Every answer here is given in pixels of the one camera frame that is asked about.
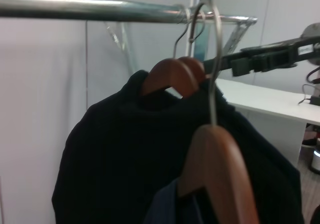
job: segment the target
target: floor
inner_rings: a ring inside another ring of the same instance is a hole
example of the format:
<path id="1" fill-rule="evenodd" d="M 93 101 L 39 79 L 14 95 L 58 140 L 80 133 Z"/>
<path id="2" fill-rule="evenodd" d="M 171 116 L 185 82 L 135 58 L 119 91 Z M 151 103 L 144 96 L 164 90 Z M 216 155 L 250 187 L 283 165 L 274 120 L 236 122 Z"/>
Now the floor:
<path id="1" fill-rule="evenodd" d="M 305 224 L 310 223 L 313 211 L 320 205 L 320 175 L 314 174 L 308 169 L 313 151 L 311 148 L 302 148 L 298 162 L 298 169 L 301 174 L 302 211 Z"/>

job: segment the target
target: black sweater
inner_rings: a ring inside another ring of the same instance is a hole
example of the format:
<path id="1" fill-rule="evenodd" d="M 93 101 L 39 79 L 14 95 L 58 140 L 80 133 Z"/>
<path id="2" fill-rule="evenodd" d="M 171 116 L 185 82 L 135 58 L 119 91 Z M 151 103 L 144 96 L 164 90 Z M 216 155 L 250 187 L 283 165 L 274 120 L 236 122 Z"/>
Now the black sweater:
<path id="1" fill-rule="evenodd" d="M 135 73 L 92 105 L 71 132 L 52 197 L 57 224 L 142 223 L 153 195 L 180 175 L 194 131 L 209 123 L 209 82 L 184 99 L 166 91 L 141 98 L 147 75 Z M 299 172 L 216 96 L 218 123 L 241 149 L 261 224 L 303 223 Z"/>

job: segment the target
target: metal pole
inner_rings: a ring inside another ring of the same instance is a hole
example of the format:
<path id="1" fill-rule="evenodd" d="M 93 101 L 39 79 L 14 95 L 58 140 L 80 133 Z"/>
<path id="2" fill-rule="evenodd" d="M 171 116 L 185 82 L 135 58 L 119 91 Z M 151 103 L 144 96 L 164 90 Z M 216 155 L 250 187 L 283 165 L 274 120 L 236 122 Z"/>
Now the metal pole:
<path id="1" fill-rule="evenodd" d="M 64 20 L 92 20 L 145 23 L 185 23 L 178 6 L 123 0 L 0 0 L 0 17 Z M 213 20 L 211 12 L 207 20 Z M 221 16 L 225 23 L 256 22 L 256 18 Z"/>

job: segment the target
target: sticker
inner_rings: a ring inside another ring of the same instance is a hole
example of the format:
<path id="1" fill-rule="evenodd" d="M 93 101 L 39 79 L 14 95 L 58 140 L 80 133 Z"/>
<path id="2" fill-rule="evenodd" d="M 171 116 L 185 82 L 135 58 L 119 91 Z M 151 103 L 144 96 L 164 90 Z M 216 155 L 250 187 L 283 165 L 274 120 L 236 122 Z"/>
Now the sticker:
<path id="1" fill-rule="evenodd" d="M 312 53 L 314 51 L 313 48 L 314 45 L 306 45 L 306 46 L 301 46 L 298 48 L 298 55 L 305 55 Z"/>

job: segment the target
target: white table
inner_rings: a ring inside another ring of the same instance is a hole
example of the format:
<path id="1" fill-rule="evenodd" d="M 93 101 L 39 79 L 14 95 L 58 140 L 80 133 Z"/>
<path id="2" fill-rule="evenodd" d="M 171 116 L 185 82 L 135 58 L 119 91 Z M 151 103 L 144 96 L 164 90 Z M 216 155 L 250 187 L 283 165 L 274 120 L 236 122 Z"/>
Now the white table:
<path id="1" fill-rule="evenodd" d="M 303 94 L 230 80 L 218 79 L 216 83 L 227 101 L 293 165 L 297 165 L 306 124 L 320 125 L 320 106 L 310 105 L 308 100 L 298 105 Z"/>

